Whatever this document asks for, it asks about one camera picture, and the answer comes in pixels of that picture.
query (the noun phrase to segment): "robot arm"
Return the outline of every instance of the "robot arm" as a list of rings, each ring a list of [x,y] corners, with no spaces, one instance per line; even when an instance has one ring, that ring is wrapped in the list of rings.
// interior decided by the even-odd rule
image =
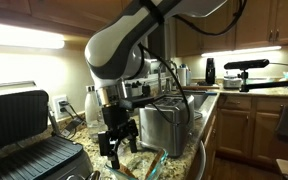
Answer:
[[[85,57],[108,126],[108,131],[98,134],[100,154],[112,161],[113,168],[119,169],[117,149],[122,139],[129,139],[131,151],[137,151],[135,121],[129,120],[120,100],[127,97],[121,80],[144,77],[150,68],[138,44],[164,19],[183,13],[204,17],[225,1],[133,0],[115,21],[90,39]]]

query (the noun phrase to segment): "coffee maker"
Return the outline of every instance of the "coffee maker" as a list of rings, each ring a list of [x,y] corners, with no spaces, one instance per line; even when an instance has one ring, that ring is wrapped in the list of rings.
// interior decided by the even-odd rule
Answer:
[[[215,65],[214,58],[207,58],[205,69],[205,82],[206,84],[215,84]]]

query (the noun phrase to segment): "towel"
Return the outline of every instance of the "towel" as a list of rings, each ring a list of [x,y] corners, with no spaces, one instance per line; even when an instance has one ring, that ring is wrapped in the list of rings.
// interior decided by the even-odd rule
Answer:
[[[280,120],[275,132],[280,141],[288,143],[288,106],[283,106],[281,108]]]

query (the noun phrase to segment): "stainless steel toaster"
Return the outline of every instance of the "stainless steel toaster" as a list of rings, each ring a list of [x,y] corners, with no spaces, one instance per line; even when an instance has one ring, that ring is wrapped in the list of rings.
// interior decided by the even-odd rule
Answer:
[[[178,95],[168,95],[155,102],[159,110],[153,105],[139,109],[140,140],[144,147],[162,147],[171,157],[183,154],[188,135],[194,127],[194,97],[186,98],[190,109],[189,120],[183,97]]]

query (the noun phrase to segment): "glass bowl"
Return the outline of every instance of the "glass bowl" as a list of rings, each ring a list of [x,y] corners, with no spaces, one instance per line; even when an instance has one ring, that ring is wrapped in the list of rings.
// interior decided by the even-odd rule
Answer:
[[[134,153],[128,158],[119,157],[120,169],[113,169],[110,162],[105,164],[105,168],[118,180],[155,180],[163,170],[167,155],[164,149],[159,149],[157,153],[152,151]]]

